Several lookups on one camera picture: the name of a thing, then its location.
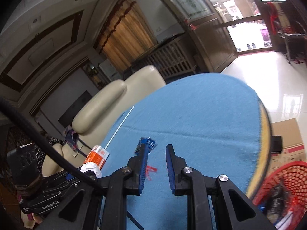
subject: beige leather sofa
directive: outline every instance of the beige leather sofa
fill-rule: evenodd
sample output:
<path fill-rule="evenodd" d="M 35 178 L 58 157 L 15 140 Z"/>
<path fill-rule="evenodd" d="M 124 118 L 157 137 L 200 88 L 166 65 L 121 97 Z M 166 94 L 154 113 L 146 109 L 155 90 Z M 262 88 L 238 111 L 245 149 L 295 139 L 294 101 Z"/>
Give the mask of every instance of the beige leather sofa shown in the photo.
<path fill-rule="evenodd" d="M 76 115 L 73 128 L 88 146 L 99 145 L 117 118 L 128 108 L 165 86 L 165 81 L 154 66 L 146 66 L 127 80 L 115 80 L 98 92 Z M 85 157 L 74 152 L 68 144 L 53 146 L 75 167 L 80 167 Z M 79 149 L 88 154 L 90 149 L 78 142 Z M 42 167 L 44 176 L 62 169 L 48 156 Z"/>

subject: red plastic basket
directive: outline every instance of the red plastic basket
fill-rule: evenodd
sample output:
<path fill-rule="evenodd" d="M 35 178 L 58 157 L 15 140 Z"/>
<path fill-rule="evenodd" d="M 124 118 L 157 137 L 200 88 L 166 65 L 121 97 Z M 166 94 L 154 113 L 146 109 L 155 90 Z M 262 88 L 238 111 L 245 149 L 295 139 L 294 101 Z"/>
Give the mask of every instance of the red plastic basket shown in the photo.
<path fill-rule="evenodd" d="M 271 188 L 279 184 L 281 178 L 284 179 L 284 184 L 291 192 L 291 196 L 295 196 L 295 200 L 298 201 L 291 225 L 287 228 L 287 230 L 294 230 L 307 210 L 307 163 L 297 161 L 277 169 L 264 180 L 253 203 L 256 206 L 262 203 Z"/>

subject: blue table surface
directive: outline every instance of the blue table surface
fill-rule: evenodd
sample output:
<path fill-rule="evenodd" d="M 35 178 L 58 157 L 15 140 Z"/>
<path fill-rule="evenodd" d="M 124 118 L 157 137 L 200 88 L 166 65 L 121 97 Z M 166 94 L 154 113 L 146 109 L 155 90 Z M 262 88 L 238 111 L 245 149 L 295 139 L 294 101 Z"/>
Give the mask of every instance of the blue table surface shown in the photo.
<path fill-rule="evenodd" d="M 127 115 L 110 129 L 105 147 Z M 260 111 L 256 92 L 233 77 L 206 73 L 174 81 L 135 105 L 112 139 L 102 175 L 111 175 L 134 156 L 140 137 L 157 147 L 148 155 L 156 167 L 145 180 L 141 196 L 128 196 L 127 209 L 146 230 L 186 229 L 186 196 L 173 196 L 169 187 L 165 147 L 203 175 L 226 174 L 243 192 L 256 169 L 260 151 Z M 127 219 L 127 229 L 138 229 Z"/>

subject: white tile floor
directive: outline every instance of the white tile floor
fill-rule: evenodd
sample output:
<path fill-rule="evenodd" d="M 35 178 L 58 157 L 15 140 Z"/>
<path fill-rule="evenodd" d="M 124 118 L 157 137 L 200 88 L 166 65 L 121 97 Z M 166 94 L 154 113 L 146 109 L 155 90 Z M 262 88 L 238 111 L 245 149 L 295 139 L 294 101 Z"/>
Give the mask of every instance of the white tile floor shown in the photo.
<path fill-rule="evenodd" d="M 264 52 L 238 57 L 223 74 L 236 77 L 258 94 L 271 122 L 296 118 L 307 144 L 307 67 L 289 65 L 281 53 Z"/>

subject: orange and white box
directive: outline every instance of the orange and white box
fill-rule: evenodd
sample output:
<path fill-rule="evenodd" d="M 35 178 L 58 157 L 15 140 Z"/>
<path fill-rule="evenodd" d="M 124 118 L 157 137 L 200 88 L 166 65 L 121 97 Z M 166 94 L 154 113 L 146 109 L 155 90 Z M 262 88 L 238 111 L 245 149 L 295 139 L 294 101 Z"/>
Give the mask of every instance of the orange and white box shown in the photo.
<path fill-rule="evenodd" d="M 109 152 L 107 152 L 104 148 L 102 148 L 100 145 L 95 145 L 87 158 L 85 159 L 84 163 L 93 162 L 96 163 L 99 169 L 102 168 L 104 163 L 106 162 L 106 159 L 109 156 Z"/>

